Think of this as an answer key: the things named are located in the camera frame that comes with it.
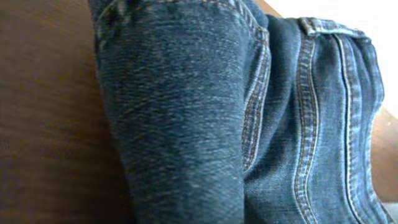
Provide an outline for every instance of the clothing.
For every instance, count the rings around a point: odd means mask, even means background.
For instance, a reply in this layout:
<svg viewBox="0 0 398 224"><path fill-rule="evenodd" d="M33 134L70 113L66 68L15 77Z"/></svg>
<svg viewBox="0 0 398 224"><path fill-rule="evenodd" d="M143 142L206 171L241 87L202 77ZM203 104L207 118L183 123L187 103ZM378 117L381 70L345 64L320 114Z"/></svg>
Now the clothing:
<svg viewBox="0 0 398 224"><path fill-rule="evenodd" d="M373 191L371 40L251 0L90 1L138 223L392 223Z"/></svg>

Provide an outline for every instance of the blue jeans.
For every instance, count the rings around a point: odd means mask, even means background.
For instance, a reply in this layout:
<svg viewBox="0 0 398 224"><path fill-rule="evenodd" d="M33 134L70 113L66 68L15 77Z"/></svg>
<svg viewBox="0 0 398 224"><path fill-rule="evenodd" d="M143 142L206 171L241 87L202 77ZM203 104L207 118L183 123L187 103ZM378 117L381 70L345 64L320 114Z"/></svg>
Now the blue jeans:
<svg viewBox="0 0 398 224"><path fill-rule="evenodd" d="M251 0L92 0L97 77L138 223L392 223L365 34Z"/></svg>

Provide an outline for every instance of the white wall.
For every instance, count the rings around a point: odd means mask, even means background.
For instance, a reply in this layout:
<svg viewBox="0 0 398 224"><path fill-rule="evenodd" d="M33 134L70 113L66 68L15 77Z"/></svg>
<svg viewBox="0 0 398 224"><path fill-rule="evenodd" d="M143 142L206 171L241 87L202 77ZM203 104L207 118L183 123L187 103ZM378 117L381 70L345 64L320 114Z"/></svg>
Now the white wall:
<svg viewBox="0 0 398 224"><path fill-rule="evenodd" d="M266 0L283 17L333 19L373 40L383 77L384 105L398 118L398 8L396 1Z"/></svg>

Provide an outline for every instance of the denim fabric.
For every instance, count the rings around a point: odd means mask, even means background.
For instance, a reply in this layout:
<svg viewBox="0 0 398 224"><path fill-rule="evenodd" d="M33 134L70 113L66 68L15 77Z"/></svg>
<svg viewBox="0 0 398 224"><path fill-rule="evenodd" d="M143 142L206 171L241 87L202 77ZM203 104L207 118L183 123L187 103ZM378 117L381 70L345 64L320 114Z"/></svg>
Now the denim fabric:
<svg viewBox="0 0 398 224"><path fill-rule="evenodd" d="M251 0L90 7L138 223L392 223L371 183L384 92L363 32Z"/></svg>

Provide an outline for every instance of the seam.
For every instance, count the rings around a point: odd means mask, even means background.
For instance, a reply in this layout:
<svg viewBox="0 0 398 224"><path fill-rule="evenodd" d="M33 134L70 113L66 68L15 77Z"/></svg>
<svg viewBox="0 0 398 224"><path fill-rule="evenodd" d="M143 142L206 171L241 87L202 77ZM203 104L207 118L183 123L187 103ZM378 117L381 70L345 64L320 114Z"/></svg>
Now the seam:
<svg viewBox="0 0 398 224"><path fill-rule="evenodd" d="M263 75L263 74L265 74L266 61L268 61L268 58L269 58L269 56L267 55L267 48L265 47L264 50L265 50L265 52L264 52L264 57L263 57L262 62L261 62L261 69L260 69L260 71L259 71L258 79L256 80L256 87L255 87L254 91L252 92L252 94L251 94L251 96L250 96L248 105L247 105L246 110L245 110L245 115L244 115L244 127L243 127L243 133L242 133L242 142L244 141L244 139L245 139L244 137L246 136L246 133L247 133L247 130L248 130L249 115L251 114L251 112L252 112L252 110L253 110L253 107L254 107L254 106L253 106L254 99L255 99L255 97L258 95L258 91L259 91L259 88L260 88L260 82L261 82L261 79L264 78L264 75ZM258 111L257 111L257 113L256 113L256 116L257 116L257 119L256 119L255 121L257 121L258 119L260 119L260 118L259 118L259 112L258 112ZM256 122L256 127L255 127L255 130L254 130L255 137L257 137L257 135L256 135L256 132L258 131L258 127L257 127L257 126L259 126L259 122ZM255 142L255 143L254 143L253 147L250 147L250 146L249 146L248 157L245 158L246 161L245 161L245 164L243 164L243 165L244 165L243 171L246 171L246 170L249 169L249 167L251 166L252 161L253 161L253 159L254 159L254 153L255 153L255 149L256 149L255 146L256 146L256 143L257 143L256 138L254 138L254 142Z"/></svg>
<svg viewBox="0 0 398 224"><path fill-rule="evenodd" d="M263 111L263 106L264 106L264 100L265 100L265 95L266 95L266 91L267 91L267 84L268 84L268 80L269 80L269 76L270 76L270 72L271 70L266 69L266 65L269 64L270 62L270 56L268 55L268 51L267 51L267 47L265 49L266 51L266 56L264 57L264 60L262 62L262 79L264 79L264 87L262 92L260 93L260 98L259 98L259 103L258 103L258 107L257 107L257 120L256 120L256 127L254 130L254 144L253 146L249 149L249 155L248 155L248 159L246 161L246 164L244 165L244 171L248 170L253 161L254 158L256 157L256 148L257 148L257 142L258 142L258 135L259 135L259 128L260 128L260 124L261 124L261 115L262 115L262 111Z"/></svg>
<svg viewBox="0 0 398 224"><path fill-rule="evenodd" d="M300 109L301 110L300 111L300 119L301 119L301 125L302 125L302 134L301 134L302 135L302 139L301 139L301 146L300 146L300 157L299 157L299 160L298 160L298 166L297 166L297 171L296 171L296 175L295 175L294 192L295 192L295 198L296 198L298 207L299 207L300 212L301 212L302 216L304 217L306 223L311 223L311 221L314 222L314 223L317 223L317 220L315 219L315 217L313 215L313 211L311 209L310 202L309 202L309 199L308 199L308 193L307 193L307 181L308 181L309 170L310 170L310 167L311 167L311 164L312 164L312 160L313 160L313 154L310 155L310 159L308 160L308 164L306 165L306 168L305 168L304 183L303 183L303 187L302 187L303 188L302 190L304 192L304 198L299 196L299 185L300 185L299 173L301 172L302 168L304 168L304 166L303 166L303 159L304 159L303 156L304 156L304 150L305 150L305 136L306 136L306 133L305 133L306 122L305 122L305 116L304 116L304 113L305 113L305 108L304 107L305 106L304 106L304 102L303 102L304 101L304 99L303 99L303 91L302 91L302 87L301 87L301 85L302 85L301 78L302 78L302 70L303 70L301 63L302 63L302 60L304 58L304 46L305 46L306 36L302 34L301 38L302 38L302 40L301 40L301 46L300 46L300 55L298 56L298 63L297 63L297 91L298 91L298 98L299 98L299 103L300 103L300 108L301 108ZM308 40L312 41L312 44L311 44L312 51L311 51L311 55L310 55L310 58L309 58L310 65L307 68L307 72L310 72L311 71L311 68L310 68L311 67L311 61L312 61L312 57L313 57L313 53L314 53L314 49L315 49L315 43L314 43L313 39L308 39ZM312 95L312 107L314 107L314 102L313 101L314 101L314 98L313 98L313 95ZM313 125L317 125L316 122L317 122L316 118L314 118ZM314 141L315 140L313 139L312 140L312 144L311 144L311 148L310 148L311 151L313 151L314 146L315 146L314 145L315 144Z"/></svg>
<svg viewBox="0 0 398 224"><path fill-rule="evenodd" d="M351 102L353 101L352 99L352 94L351 94L351 80L348 78L348 74L347 74L347 69L346 69L346 54L345 54L345 47L344 47L344 43L343 41L336 35L334 34L336 40L339 43L339 48L340 48L340 52L341 52L341 61L342 61L342 67L343 67L343 77L345 80L345 86L346 86L346 91L347 91L347 112L346 112L346 148L347 148L347 158L346 158L346 162L347 162L347 175L346 175L346 185L347 185L347 197L348 197L348 203L351 207L351 210L353 211L357 221L359 221L360 223L364 223L363 219L359 216L358 211L356 210L356 207L354 205L353 199L352 199L352 190L351 189L351 169L352 169L352 165L351 165L351 161L350 161L350 155L351 155L351 130L352 130L352 126L351 126Z"/></svg>
<svg viewBox="0 0 398 224"><path fill-rule="evenodd" d="M95 28L95 30L97 29L98 23L100 22L100 20L102 20L102 18L105 16L105 14L108 13L109 10L110 10L116 3L118 3L119 1L122 1L122 0L113 0L111 3L109 3L109 4L105 7L105 9L103 10L103 12L98 16L97 20L94 22L94 28ZM241 19L246 23L246 25L249 27L250 36L251 36L255 41L258 41L258 42L263 43L263 44L267 44L267 36L268 36L268 31L267 31L267 30L265 30L264 28L258 26L257 23L255 24L255 27L254 27L254 28L251 28L251 27L249 26L248 22L247 22L247 21L245 20L245 18L243 17L243 15L242 15L235 7L233 7L233 6L229 5L229 4L225 4L225 3L218 2L218 1L214 1L214 0L194 0L194 1L189 1L189 0L158 0L158 1L155 1L155 2L145 2L143 5L141 5L141 6L137 7L137 8L135 8L135 9L134 9L134 12L139 12L139 11L141 11L141 10L143 10L143 9L145 9L145 8L147 8L147 7L149 7L149 6L154 6L154 5L156 5L156 4L162 4L162 3L178 3L178 2L186 2L186 3L207 2L207 3L210 3L210 4L218 4L218 5L222 6L222 7L225 7L225 8L227 8L227 9L232 10L232 11L235 11L235 12L238 13L238 15L240 16L240 18L241 18ZM256 21L255 18L253 18L251 14L250 14L249 16L250 16L250 19L251 19L252 21ZM264 40L261 40L261 39L259 39L258 37L256 37L256 35L253 34L253 29L256 29L256 30L258 30L259 32L264 33L266 38L265 38Z"/></svg>

